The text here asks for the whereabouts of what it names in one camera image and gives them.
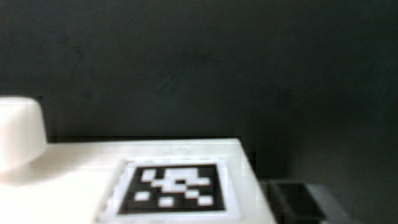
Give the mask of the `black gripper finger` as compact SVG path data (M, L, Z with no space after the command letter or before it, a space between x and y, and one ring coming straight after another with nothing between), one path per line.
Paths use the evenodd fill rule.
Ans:
M336 201L314 186L268 182L266 200L277 224L350 224Z

